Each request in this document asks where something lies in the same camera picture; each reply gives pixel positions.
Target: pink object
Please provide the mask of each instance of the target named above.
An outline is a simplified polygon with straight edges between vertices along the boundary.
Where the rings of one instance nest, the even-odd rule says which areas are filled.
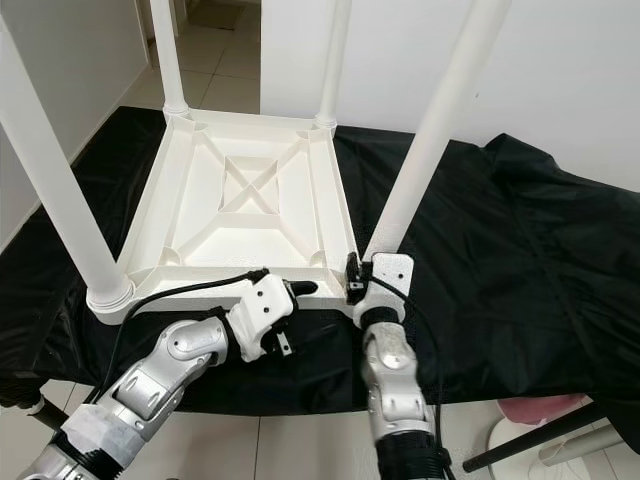
[[[583,394],[542,398],[506,398],[498,400],[505,417],[515,423],[539,425],[571,410],[584,398]]]

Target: floor tile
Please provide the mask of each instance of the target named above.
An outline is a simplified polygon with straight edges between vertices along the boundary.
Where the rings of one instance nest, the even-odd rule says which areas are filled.
[[[486,451],[491,429],[502,419],[496,402],[471,402],[442,408],[442,440],[458,479],[491,480],[487,468],[465,473],[462,462]]]
[[[603,451],[585,455],[582,457],[582,460],[584,460],[591,480],[617,480],[611,464]]]
[[[260,113],[260,82],[214,75],[200,108],[223,112]]]
[[[189,11],[189,24],[206,28],[234,30],[244,7],[204,0]]]
[[[262,418],[256,480],[379,478],[366,412]]]
[[[122,480],[253,480],[258,418],[174,413]]]
[[[595,422],[591,426],[593,428],[601,428],[601,427],[606,427],[607,425],[611,425],[611,422],[609,421],[608,418],[603,418],[602,420],[598,420],[597,422]]]
[[[622,443],[605,450],[618,480],[636,480],[640,471],[640,455]]]
[[[69,396],[69,401],[67,402],[67,408],[64,409],[67,415],[71,415],[76,409],[84,402],[84,400],[89,396],[93,387],[89,385],[82,385],[81,383],[76,383],[73,387],[73,391]]]
[[[181,70],[214,73],[222,58],[222,52],[231,40],[233,32],[216,28],[204,28],[189,25],[176,38],[178,63]],[[151,63],[159,66],[156,44],[150,48]]]
[[[197,108],[211,82],[211,75],[197,72],[180,72],[184,98],[190,107]],[[164,104],[164,90],[160,70],[150,70],[134,86],[122,102],[124,105],[161,109]]]
[[[42,388],[43,394],[59,408],[64,408],[73,383],[51,380]],[[51,439],[53,431],[19,408],[3,409],[0,413],[0,478],[16,478]]]
[[[216,75],[260,78],[260,43],[244,36],[234,37],[224,50]]]

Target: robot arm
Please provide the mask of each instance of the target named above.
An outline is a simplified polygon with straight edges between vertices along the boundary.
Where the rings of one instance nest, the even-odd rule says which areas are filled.
[[[453,480],[446,450],[416,380],[418,362],[402,322],[404,301],[375,279],[409,294],[413,259],[379,253],[352,278],[366,293],[353,320],[364,331],[363,377],[369,388],[369,417],[382,480]]]
[[[376,254],[371,264],[347,272],[353,319],[365,332],[363,377],[378,466],[383,480],[441,480],[445,472],[453,480],[402,326],[412,271],[413,260],[406,255]],[[206,368],[227,360],[231,343],[238,344],[244,361],[258,359],[265,354],[263,336],[295,310],[296,296],[316,288],[313,282],[289,283],[268,274],[225,319],[170,325],[149,356],[131,366],[95,404],[82,405],[69,417],[19,478],[117,478],[175,410],[185,388]],[[291,353],[284,335],[277,337],[283,355]]]
[[[113,480],[176,409],[186,387],[210,366],[223,364],[230,343],[244,361],[264,355],[262,337],[313,293],[313,282],[266,275],[223,321],[182,320],[167,327],[146,358],[132,365],[95,404],[81,405],[19,477],[27,480]]]

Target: baseboard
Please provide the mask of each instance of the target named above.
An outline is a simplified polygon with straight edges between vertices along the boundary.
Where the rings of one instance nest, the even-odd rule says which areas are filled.
[[[13,240],[13,238],[18,234],[18,232],[20,231],[20,229],[22,228],[22,226],[27,223],[27,220],[29,220],[29,217],[31,215],[33,215],[34,213],[36,213],[36,210],[40,207],[41,202],[40,199],[38,199],[38,201],[36,203],[34,203],[32,205],[32,207],[29,209],[29,211],[27,212],[27,214],[22,217],[22,220],[20,220],[18,222],[18,224],[15,226],[15,228],[11,231],[11,233],[9,233],[9,236],[6,238],[6,240],[2,243],[2,245],[0,245],[0,253],[2,253],[2,251],[7,247],[7,245],[9,245],[11,243],[11,240]]]
[[[135,78],[131,81],[131,83],[124,90],[122,95],[120,95],[118,97],[118,99],[113,103],[113,105],[107,110],[107,113],[105,113],[102,116],[100,121],[97,123],[96,127],[81,142],[80,146],[76,149],[76,151],[73,152],[73,155],[70,156],[70,158],[71,158],[71,161],[69,162],[70,165],[73,165],[75,163],[75,161],[80,156],[80,153],[82,153],[82,151],[87,146],[87,144],[91,141],[91,139],[94,137],[94,135],[98,132],[98,130],[100,130],[102,125],[104,125],[104,123],[109,119],[109,117],[113,114],[113,112],[115,112],[118,109],[118,107],[122,104],[122,100],[124,100],[124,98],[129,94],[129,92],[133,91],[133,89],[138,86],[138,83],[141,81],[143,75],[145,73],[147,73],[149,70],[151,70],[151,65],[149,63],[147,63],[144,66],[144,68],[140,71],[140,73],[138,73],[135,76]],[[27,220],[29,220],[29,217],[35,213],[35,211],[40,207],[40,205],[42,205],[42,202],[40,202],[40,199],[38,198],[38,200],[29,209],[29,211],[25,214],[25,216],[22,218],[22,220],[20,220],[20,222],[18,222],[16,227],[11,231],[11,233],[5,239],[5,241],[2,243],[2,245],[0,245],[0,253],[2,253],[2,251],[7,247],[7,245],[9,245],[9,243],[11,243],[11,240],[14,239],[14,237],[18,234],[18,232],[20,231],[22,226],[27,222]]]

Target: black tablecloth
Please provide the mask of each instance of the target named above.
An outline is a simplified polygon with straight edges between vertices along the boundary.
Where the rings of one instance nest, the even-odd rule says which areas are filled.
[[[161,112],[120,108],[74,166],[117,255],[164,132]],[[361,252],[412,135],[339,127],[336,153]],[[485,148],[452,141],[401,251],[411,296],[442,355],[446,401],[585,392],[640,447],[640,195],[563,172],[507,135]],[[48,378],[97,384],[117,329],[86,307],[85,288],[40,209],[0,255],[0,399]],[[436,364],[423,324],[407,329],[427,395]],[[184,313],[132,322],[120,371]],[[298,312],[298,353],[209,370],[181,409],[248,415],[361,409],[361,334],[338,312]]]

